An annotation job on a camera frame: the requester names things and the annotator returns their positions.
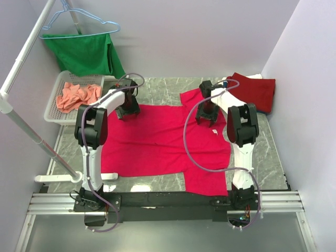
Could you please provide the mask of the pink-red t-shirt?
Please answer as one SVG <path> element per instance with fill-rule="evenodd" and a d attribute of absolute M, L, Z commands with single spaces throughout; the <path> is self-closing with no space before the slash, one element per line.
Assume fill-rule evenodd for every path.
<path fill-rule="evenodd" d="M 122 120 L 108 116 L 108 137 L 101 154 L 101 172 L 123 177 L 184 175 L 186 190 L 226 196 L 224 168 L 231 147 L 223 137 L 226 120 L 197 124 L 192 107 L 202 100 L 199 89 L 180 94 L 180 106 L 141 105 L 138 115 Z"/>

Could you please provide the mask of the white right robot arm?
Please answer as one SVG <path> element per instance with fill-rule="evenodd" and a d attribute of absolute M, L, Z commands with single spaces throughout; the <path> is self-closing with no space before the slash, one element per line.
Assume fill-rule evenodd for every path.
<path fill-rule="evenodd" d="M 255 199 L 252 170 L 253 149 L 259 136 L 257 109 L 253 103 L 245 103 L 231 94 L 224 85 L 205 80 L 199 85 L 204 101 L 197 105 L 196 122 L 208 120 L 213 125 L 219 111 L 227 114 L 226 134 L 234 151 L 234 177 L 230 203 L 235 209 L 243 209 Z"/>

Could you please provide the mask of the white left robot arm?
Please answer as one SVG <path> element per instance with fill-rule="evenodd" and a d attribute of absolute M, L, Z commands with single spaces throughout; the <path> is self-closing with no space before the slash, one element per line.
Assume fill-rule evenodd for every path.
<path fill-rule="evenodd" d="M 138 115 L 138 88 L 139 85 L 132 79 L 120 80 L 97 101 L 81 105 L 78 109 L 74 135 L 80 145 L 84 165 L 79 195 L 93 211 L 101 210 L 105 204 L 101 153 L 108 137 L 108 116 L 115 112 L 122 120 L 124 116 Z"/>

